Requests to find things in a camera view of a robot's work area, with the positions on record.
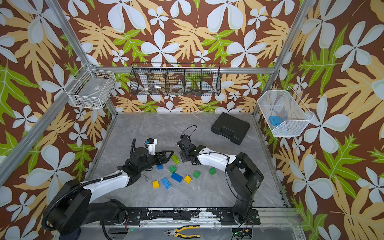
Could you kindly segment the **lime green long brick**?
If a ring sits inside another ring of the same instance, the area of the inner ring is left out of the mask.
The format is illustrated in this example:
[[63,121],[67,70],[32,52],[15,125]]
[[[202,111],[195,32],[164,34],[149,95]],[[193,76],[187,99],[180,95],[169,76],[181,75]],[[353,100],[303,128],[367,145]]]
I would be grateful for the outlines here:
[[177,155],[172,155],[172,160],[175,165],[178,165],[180,163],[180,159]]

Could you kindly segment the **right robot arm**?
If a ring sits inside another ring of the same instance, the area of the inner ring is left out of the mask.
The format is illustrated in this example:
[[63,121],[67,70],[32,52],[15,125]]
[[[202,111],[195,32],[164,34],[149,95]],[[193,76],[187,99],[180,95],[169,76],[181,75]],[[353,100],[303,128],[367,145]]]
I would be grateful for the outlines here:
[[195,146],[189,135],[181,135],[177,145],[181,149],[180,156],[184,163],[210,166],[226,174],[228,186],[236,192],[234,218],[239,224],[246,221],[251,212],[256,191],[264,179],[264,175],[249,156],[245,153],[227,155],[203,145]]

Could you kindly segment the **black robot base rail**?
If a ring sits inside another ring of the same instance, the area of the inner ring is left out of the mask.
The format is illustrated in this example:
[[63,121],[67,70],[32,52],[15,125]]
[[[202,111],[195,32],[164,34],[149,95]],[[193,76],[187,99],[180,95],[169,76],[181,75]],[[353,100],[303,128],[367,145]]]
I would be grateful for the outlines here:
[[244,218],[233,207],[217,208],[127,208],[112,220],[111,225],[157,226],[157,225],[218,225],[237,226],[261,224],[257,209],[251,209]]

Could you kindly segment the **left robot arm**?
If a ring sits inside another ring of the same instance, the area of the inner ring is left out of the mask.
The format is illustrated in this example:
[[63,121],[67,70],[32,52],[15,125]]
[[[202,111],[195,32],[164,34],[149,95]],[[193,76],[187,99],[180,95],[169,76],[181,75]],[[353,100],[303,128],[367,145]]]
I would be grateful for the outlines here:
[[95,200],[133,185],[140,179],[143,171],[166,164],[174,152],[157,152],[156,144],[156,139],[147,139],[144,147],[137,148],[133,141],[130,157],[114,173],[86,182],[71,180],[65,183],[44,211],[42,228],[46,231],[58,231],[65,236],[83,224],[125,224],[129,211],[123,203],[118,200],[95,203]]

